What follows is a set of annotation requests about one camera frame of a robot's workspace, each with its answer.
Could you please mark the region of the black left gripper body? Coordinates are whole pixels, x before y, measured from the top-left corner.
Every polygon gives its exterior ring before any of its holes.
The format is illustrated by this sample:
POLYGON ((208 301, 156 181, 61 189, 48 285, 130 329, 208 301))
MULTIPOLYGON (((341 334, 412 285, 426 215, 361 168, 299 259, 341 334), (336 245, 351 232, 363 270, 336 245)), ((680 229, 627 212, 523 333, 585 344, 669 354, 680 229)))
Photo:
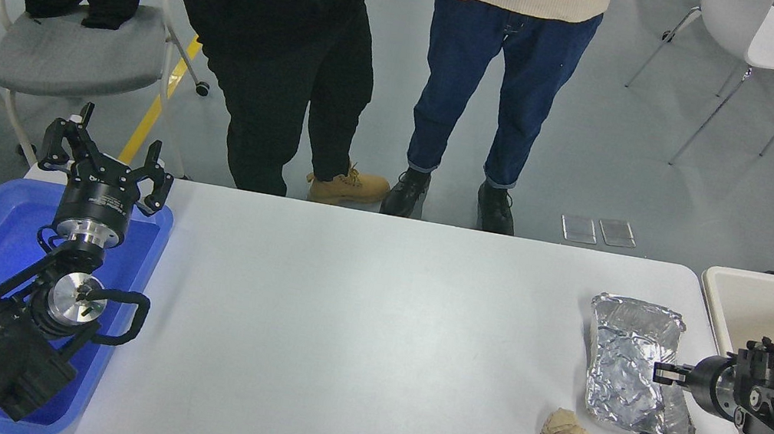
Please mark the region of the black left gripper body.
POLYGON ((129 166, 109 156, 97 162, 90 158, 74 160, 55 212, 55 224, 89 219, 124 234, 133 204, 140 198, 131 172, 129 166))

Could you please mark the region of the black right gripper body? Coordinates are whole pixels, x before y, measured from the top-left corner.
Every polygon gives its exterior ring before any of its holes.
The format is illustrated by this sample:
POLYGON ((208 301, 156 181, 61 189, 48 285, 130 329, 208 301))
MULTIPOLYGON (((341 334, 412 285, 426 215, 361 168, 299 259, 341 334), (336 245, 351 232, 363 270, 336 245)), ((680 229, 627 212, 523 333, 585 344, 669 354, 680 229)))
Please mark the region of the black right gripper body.
POLYGON ((690 368, 690 378, 687 391, 691 393, 698 407, 713 413, 715 407, 711 395, 714 390, 717 371, 722 366, 723 357, 713 355, 702 359, 690 368))

